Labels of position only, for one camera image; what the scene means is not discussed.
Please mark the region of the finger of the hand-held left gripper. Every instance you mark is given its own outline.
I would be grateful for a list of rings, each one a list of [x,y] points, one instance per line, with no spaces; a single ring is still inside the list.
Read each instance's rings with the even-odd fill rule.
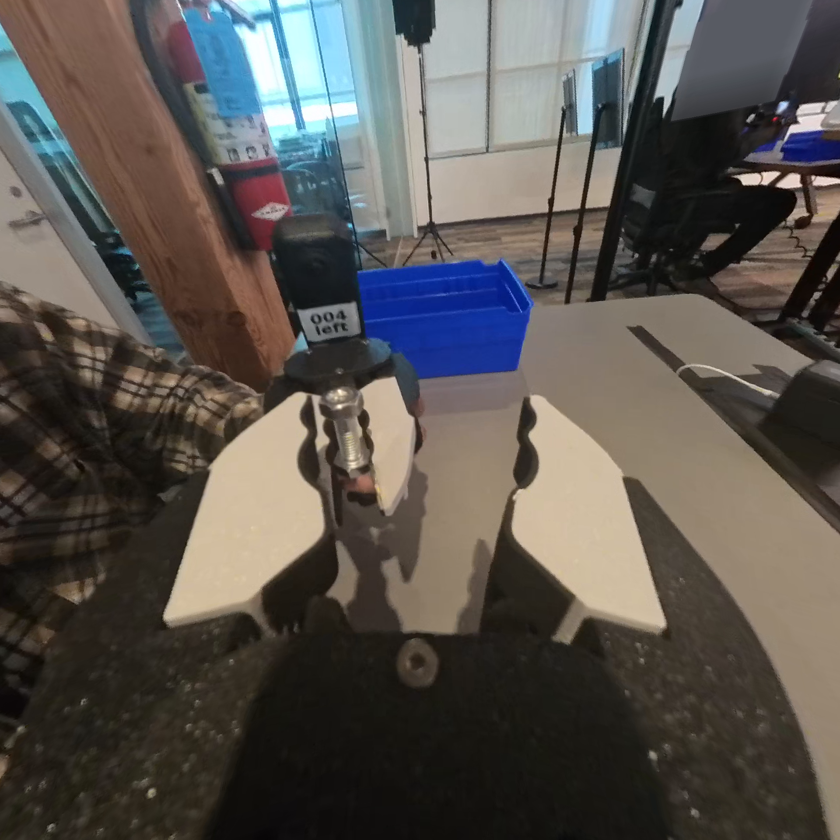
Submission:
[[[377,505],[382,515],[390,517],[407,495],[417,442],[415,418],[406,408],[396,378],[375,380],[361,395],[368,417],[364,434],[371,444]]]
[[[328,443],[326,444],[326,466],[329,473],[329,488],[332,503],[332,518],[336,527],[343,525],[343,492],[344,480],[347,479],[343,469],[341,451],[334,427],[326,427]]]

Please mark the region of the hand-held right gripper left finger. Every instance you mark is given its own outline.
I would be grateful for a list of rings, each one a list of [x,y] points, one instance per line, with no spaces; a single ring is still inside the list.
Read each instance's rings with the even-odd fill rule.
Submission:
[[[312,398],[296,393],[218,456],[163,612],[169,628],[244,614],[281,634],[336,581]]]

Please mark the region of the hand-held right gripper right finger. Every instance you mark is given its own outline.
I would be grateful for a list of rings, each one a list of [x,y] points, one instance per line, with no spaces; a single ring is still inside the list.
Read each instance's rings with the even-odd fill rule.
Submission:
[[[570,644],[588,620],[662,635],[667,622],[625,475],[541,395],[521,405],[506,507],[506,598]]]

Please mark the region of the silver hex bolt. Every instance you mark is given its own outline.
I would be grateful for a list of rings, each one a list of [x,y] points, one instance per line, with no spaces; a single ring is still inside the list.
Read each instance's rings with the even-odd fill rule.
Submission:
[[[341,459],[345,462],[371,462],[361,424],[364,411],[362,393],[351,385],[336,385],[320,396],[319,409],[325,421],[334,427]]]

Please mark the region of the blue plastic parts bin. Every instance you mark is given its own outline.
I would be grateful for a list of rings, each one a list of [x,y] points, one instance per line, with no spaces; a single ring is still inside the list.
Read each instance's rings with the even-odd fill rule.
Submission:
[[[370,338],[420,379],[515,371],[533,306],[508,262],[444,262],[358,275]]]

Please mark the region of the person's left forearm plaid sleeve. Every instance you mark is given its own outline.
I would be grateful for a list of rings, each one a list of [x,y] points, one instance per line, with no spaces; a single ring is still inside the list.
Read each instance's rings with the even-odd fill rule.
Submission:
[[[2,564],[87,558],[263,415],[225,374],[2,283]]]

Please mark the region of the red fire extinguisher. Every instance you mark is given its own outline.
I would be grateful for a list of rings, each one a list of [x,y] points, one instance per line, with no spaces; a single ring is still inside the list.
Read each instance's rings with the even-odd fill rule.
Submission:
[[[131,1],[133,32],[153,84],[202,166],[238,245],[270,251],[274,226],[292,211],[266,115],[260,101],[261,112],[253,117],[220,117],[183,17],[189,7],[225,12],[237,32],[255,26],[235,2]]]

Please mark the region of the blue paper tag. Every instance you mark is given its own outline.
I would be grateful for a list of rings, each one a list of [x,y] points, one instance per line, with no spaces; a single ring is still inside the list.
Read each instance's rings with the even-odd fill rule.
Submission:
[[[249,60],[231,17],[198,7],[186,8],[183,17],[220,117],[238,119],[260,113]]]

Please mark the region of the wooden column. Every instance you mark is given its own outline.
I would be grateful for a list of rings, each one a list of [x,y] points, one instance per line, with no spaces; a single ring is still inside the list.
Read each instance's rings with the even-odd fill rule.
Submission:
[[[154,87],[128,2],[2,1],[2,27],[197,364],[263,392],[295,341]]]

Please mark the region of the dark grey power adapter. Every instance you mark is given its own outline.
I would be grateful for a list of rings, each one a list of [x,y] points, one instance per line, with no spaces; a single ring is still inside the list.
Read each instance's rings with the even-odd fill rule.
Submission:
[[[784,388],[759,431],[792,460],[808,468],[839,461],[839,364],[819,360]]]

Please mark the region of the white framed glass door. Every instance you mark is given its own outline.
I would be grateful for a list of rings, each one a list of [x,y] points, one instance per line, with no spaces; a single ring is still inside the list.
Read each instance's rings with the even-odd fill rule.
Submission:
[[[151,336],[4,102],[1,151],[2,281],[150,343]]]

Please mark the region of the small monitor on black stand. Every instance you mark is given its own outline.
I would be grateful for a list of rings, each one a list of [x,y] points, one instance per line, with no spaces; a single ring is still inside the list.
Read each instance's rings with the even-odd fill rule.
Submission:
[[[536,280],[530,280],[526,283],[526,287],[531,291],[543,291],[554,289],[557,287],[557,282],[546,281],[546,270],[548,265],[548,255],[550,246],[550,237],[553,226],[553,216],[555,209],[555,200],[557,197],[558,183],[560,176],[560,161],[564,146],[564,138],[569,134],[576,134],[577,132],[577,106],[576,106],[576,75],[575,70],[566,73],[562,78],[562,94],[563,104],[560,111],[560,127],[558,131],[557,143],[555,146],[555,154],[553,161],[552,180],[549,191],[549,198],[547,202],[547,215],[545,219],[543,238],[542,238],[542,253],[539,266],[539,273]]]

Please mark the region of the black office chair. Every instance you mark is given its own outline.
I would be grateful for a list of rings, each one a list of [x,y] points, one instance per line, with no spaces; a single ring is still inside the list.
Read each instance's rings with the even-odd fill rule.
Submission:
[[[665,99],[659,97],[650,110],[623,218],[621,243],[634,260],[614,270],[608,291],[643,287],[648,297],[660,288],[677,291],[675,271],[695,258],[702,242],[734,230],[728,217],[738,190],[733,180],[703,188],[665,188],[664,117]]]

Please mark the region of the large monitor on black stand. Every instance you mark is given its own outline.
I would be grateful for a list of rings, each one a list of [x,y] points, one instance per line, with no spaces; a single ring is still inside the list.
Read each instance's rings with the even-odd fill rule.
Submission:
[[[624,50],[618,50],[594,62],[591,70],[591,82],[592,126],[584,168],[581,202],[573,228],[569,272],[563,294],[564,305],[571,303],[574,290],[585,213],[592,185],[595,153],[599,149],[617,148],[621,146],[623,141]]]

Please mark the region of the black slanted frame pole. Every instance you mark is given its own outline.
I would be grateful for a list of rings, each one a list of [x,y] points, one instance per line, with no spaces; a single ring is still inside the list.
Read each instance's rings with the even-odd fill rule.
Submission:
[[[622,233],[626,205],[632,188],[635,164],[643,148],[644,134],[655,99],[671,29],[676,12],[681,5],[681,1],[655,1],[653,5],[644,52],[639,64],[635,93],[626,119],[622,154],[618,162],[612,200],[605,219],[602,244],[595,265],[588,302],[606,299]]]

